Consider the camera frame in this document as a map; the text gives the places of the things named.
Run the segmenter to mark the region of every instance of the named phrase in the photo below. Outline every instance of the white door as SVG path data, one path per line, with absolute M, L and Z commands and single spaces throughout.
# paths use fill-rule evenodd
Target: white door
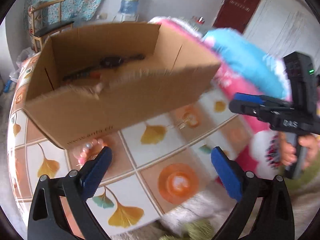
M 320 24 L 297 0 L 261 0 L 244 37 L 279 58 L 300 51 L 320 65 Z

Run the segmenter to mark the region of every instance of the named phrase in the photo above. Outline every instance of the black chair seat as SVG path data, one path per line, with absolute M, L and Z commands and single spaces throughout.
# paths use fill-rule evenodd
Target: black chair seat
M 52 24 L 40 29 L 39 31 L 37 31 L 34 36 L 40 38 L 50 32 L 53 32 L 54 30 L 57 30 L 61 27 L 64 27 L 64 26 L 69 25 L 74 22 L 75 22 L 74 20 L 68 20 L 68 21 L 61 21 L 61 22 L 52 23 Z

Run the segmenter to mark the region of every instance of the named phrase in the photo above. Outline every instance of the floor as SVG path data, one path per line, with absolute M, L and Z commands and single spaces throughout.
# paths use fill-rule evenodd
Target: floor
M 0 206 L 17 232 L 26 240 L 27 228 L 13 197 L 7 165 L 7 128 L 13 94 L 14 91 L 10 91 L 0 95 L 0 181 L 2 188 Z

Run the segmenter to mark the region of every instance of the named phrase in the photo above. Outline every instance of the blue water jug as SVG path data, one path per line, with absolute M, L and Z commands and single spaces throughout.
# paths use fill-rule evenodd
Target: blue water jug
M 137 14 L 139 0 L 121 0 L 121 7 L 119 13 L 123 14 Z

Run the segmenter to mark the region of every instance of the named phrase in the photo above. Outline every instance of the blue gripper pad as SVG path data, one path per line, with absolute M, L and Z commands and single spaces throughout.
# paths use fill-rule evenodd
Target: blue gripper pad
M 243 93 L 235 93 L 233 100 L 240 100 L 246 102 L 257 103 L 259 105 L 263 105 L 263 100 L 260 96 L 248 95 Z
M 242 184 L 237 175 L 230 167 L 230 160 L 220 147 L 215 147 L 211 152 L 211 162 L 216 169 L 228 195 L 240 201 L 242 199 Z
M 87 161 L 84 164 L 86 165 L 88 163 L 90 165 L 89 162 L 94 163 L 85 178 L 82 180 L 81 198 L 83 201 L 86 201 L 88 198 L 93 197 L 104 174 L 107 172 L 111 161 L 112 151 L 109 147 L 104 147 L 94 160 Z

